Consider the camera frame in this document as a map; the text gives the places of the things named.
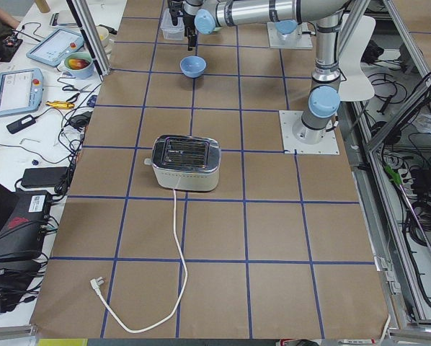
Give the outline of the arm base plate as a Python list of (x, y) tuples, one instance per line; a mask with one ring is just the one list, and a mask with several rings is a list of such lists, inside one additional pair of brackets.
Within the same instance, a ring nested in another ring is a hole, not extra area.
[(311, 41), (311, 34), (313, 32), (310, 31), (307, 23), (300, 24), (291, 33), (283, 34), (276, 28), (275, 23), (268, 22), (267, 33), (270, 48), (311, 50), (313, 47)]
[(302, 111), (280, 110), (280, 129), (285, 154), (339, 155), (339, 147), (331, 120), (321, 130), (307, 128)]

